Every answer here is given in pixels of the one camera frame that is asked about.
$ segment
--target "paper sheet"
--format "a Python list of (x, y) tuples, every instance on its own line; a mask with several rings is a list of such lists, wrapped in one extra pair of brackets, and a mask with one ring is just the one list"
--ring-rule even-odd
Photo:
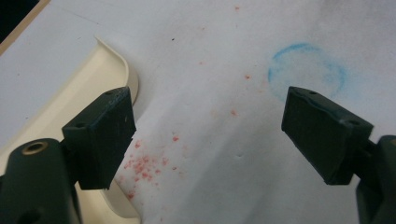
[(295, 85), (373, 123), (375, 142), (396, 133), (393, 1), (53, 0), (46, 13), (71, 31), (55, 41), (77, 36), (72, 17), (138, 70), (116, 179), (144, 224), (359, 222), (359, 179), (326, 186), (280, 124)]

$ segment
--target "table surface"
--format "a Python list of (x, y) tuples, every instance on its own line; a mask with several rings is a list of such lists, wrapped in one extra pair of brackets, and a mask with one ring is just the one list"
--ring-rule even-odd
[(395, 134), (394, 1), (52, 0), (0, 56), (0, 146), (101, 36), (139, 74), (116, 179), (143, 223), (358, 223), (281, 132), (289, 85)]

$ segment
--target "blue ink mark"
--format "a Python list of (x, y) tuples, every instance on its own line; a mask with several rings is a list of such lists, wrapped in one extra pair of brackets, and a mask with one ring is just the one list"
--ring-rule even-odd
[(289, 86), (334, 97), (344, 86), (346, 69), (323, 50), (308, 43), (291, 45), (276, 53), (268, 69), (271, 92), (285, 102)]

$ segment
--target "blue circle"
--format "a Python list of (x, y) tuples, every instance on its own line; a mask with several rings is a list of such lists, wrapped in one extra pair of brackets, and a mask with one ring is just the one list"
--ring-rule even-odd
[(342, 88), (347, 73), (321, 49), (310, 44), (291, 45), (273, 57), (268, 70), (271, 92), (285, 102), (289, 86), (317, 91), (334, 97)]

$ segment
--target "cream plastic tray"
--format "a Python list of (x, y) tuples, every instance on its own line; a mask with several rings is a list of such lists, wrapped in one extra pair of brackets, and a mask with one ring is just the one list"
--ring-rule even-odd
[[(112, 48), (97, 38), (97, 46), (66, 84), (31, 119), (0, 155), (0, 174), (6, 169), (8, 155), (16, 147), (37, 138), (61, 141), (62, 127), (100, 94), (129, 86), (132, 101), (137, 95), (136, 71)], [(84, 223), (140, 223), (140, 217), (113, 180), (110, 190), (78, 190)]]

